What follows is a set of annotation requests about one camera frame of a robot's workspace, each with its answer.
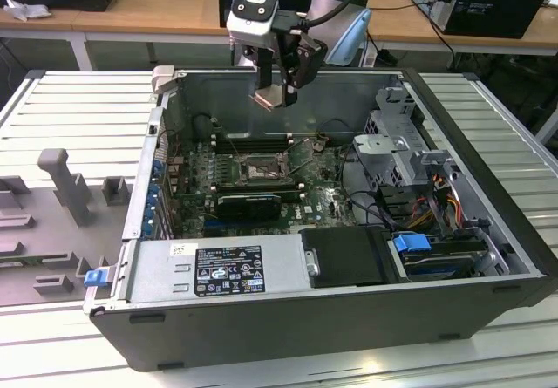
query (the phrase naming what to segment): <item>warning label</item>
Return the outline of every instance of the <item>warning label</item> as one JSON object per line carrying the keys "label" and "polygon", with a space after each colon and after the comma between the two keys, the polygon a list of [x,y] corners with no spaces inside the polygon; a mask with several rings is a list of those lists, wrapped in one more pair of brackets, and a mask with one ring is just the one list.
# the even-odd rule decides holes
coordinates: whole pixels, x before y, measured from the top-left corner
{"label": "warning label", "polygon": [[265,292],[261,246],[200,248],[195,252],[197,296]]}

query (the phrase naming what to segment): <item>slotted metal surface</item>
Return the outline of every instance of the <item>slotted metal surface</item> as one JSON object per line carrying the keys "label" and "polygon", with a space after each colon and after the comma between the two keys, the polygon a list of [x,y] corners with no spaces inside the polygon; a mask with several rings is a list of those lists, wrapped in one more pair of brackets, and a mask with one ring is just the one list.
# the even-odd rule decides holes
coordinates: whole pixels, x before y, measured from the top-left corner
{"label": "slotted metal surface", "polygon": [[65,148],[70,171],[87,184],[102,184],[108,175],[133,184],[155,106],[148,71],[48,71],[32,80],[0,125],[0,176],[52,187],[38,156],[45,148]]}
{"label": "slotted metal surface", "polygon": [[[480,82],[469,81],[460,74],[428,74],[423,79],[544,241],[558,254],[558,180],[552,156],[525,133]],[[425,128],[437,147],[443,148],[432,124],[426,122]]]}

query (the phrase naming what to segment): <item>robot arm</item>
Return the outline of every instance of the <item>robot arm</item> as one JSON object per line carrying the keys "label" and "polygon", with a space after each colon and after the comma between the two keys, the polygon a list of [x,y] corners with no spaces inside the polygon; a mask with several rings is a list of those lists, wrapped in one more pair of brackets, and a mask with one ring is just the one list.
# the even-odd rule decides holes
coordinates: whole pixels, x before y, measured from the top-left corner
{"label": "robot arm", "polygon": [[[227,29],[254,63],[253,99],[258,104],[272,110],[296,103],[297,90],[314,80],[328,53],[328,45],[312,38],[309,30],[329,22],[350,1],[336,0],[335,8],[309,20],[312,0],[233,0]],[[281,72],[280,85],[272,82],[273,64]]]}

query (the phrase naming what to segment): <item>wooden desk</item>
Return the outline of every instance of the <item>wooden desk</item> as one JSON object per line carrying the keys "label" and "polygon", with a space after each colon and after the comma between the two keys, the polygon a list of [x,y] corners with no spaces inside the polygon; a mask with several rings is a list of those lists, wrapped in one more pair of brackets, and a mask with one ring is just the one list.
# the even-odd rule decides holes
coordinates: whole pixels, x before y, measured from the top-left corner
{"label": "wooden desk", "polygon": [[[399,7],[410,0],[369,0],[372,8]],[[81,70],[91,70],[88,41],[227,44],[219,27],[219,0],[113,0],[106,12],[54,10],[53,17],[12,19],[0,12],[0,37],[68,40]],[[378,48],[447,51],[425,15],[411,7],[374,10],[369,31]],[[555,55],[558,10],[540,9],[522,39],[446,36],[456,52]]]}
{"label": "wooden desk", "polygon": [[72,27],[85,32],[228,35],[219,27],[219,0],[113,0],[106,12],[81,12]]}
{"label": "wooden desk", "polygon": [[[411,0],[368,0],[369,7],[401,7],[411,4]],[[429,44],[441,45],[426,16],[416,7],[402,10],[373,10],[370,32],[378,47],[389,49],[422,49],[430,51]],[[558,9],[541,8],[522,39],[502,37],[462,37],[444,36],[451,45],[461,45],[455,51],[465,47],[474,51],[474,47],[494,49],[488,53],[526,53],[536,54],[536,50],[550,50],[550,55],[558,51]]]}

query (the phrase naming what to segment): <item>aluminum profile table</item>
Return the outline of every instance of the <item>aluminum profile table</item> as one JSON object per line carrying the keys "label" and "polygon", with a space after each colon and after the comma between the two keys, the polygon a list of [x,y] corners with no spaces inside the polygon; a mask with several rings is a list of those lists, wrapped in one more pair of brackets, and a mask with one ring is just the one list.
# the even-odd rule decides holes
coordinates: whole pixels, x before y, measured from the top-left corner
{"label": "aluminum profile table", "polygon": [[107,175],[133,184],[156,106],[151,72],[40,74],[32,71],[0,112],[0,176],[51,187],[37,166],[41,150],[50,147],[65,148],[70,172],[82,173],[88,185],[101,185]]}
{"label": "aluminum profile table", "polygon": [[[42,107],[51,111],[56,106],[57,111],[67,111],[33,112],[37,123],[42,122],[43,115],[40,113],[44,114],[44,119],[49,119],[46,115],[60,113],[81,113],[85,116],[85,113],[117,112],[122,119],[129,113],[144,113],[147,105],[153,107],[150,92],[114,92],[117,87],[103,87],[147,85],[149,79],[150,73],[147,72],[47,72],[43,82],[27,79],[0,112],[0,122],[3,122],[0,144],[14,145],[15,139],[20,139],[21,151],[36,151],[40,148],[39,143],[52,142],[46,139],[46,133],[14,136],[19,124],[13,120],[24,116],[30,108],[35,111]],[[558,197],[558,191],[555,192],[558,180],[554,173],[554,159],[481,83],[459,75],[425,75],[425,81],[438,94],[518,204],[530,215],[539,232],[551,247],[556,247],[553,242],[558,224],[555,220],[558,206],[552,201]],[[96,90],[103,92],[92,92],[94,88],[91,85],[99,85]],[[44,106],[33,108],[33,105]],[[85,143],[92,140],[92,136],[75,132],[77,125],[97,133],[110,131],[104,129],[102,123],[92,123],[93,120],[89,118],[88,122],[84,122],[81,119],[79,124],[64,124],[59,123],[63,120],[50,117],[50,123],[42,123],[49,128],[74,125],[65,131],[73,137],[68,142],[75,146],[69,154],[78,157],[80,151],[87,148]],[[112,124],[118,126],[118,133],[106,132],[106,135],[101,135],[103,139],[95,141],[99,152],[107,147],[113,148],[108,144],[111,140],[120,140],[120,145],[125,148],[138,148],[133,140],[122,144],[130,137],[145,133],[145,130],[140,131],[137,125],[141,124],[136,118],[127,120],[127,123]],[[102,122],[102,119],[98,118],[95,122]],[[62,138],[59,133],[52,139]],[[133,161],[125,161],[128,159],[122,159],[121,155],[111,159],[114,167],[133,165]],[[35,177],[32,176],[32,169],[25,173]],[[90,182],[96,179],[94,171],[86,177]],[[36,180],[37,185],[44,181],[40,177]],[[25,312],[22,308],[12,307],[0,310],[0,358],[0,382],[3,387],[40,385],[60,388],[98,384],[181,388],[278,385],[297,388],[556,387],[558,296],[554,294],[533,308],[510,310],[468,340],[154,373],[138,373],[128,368],[124,358],[83,314],[81,303],[44,304]]]}

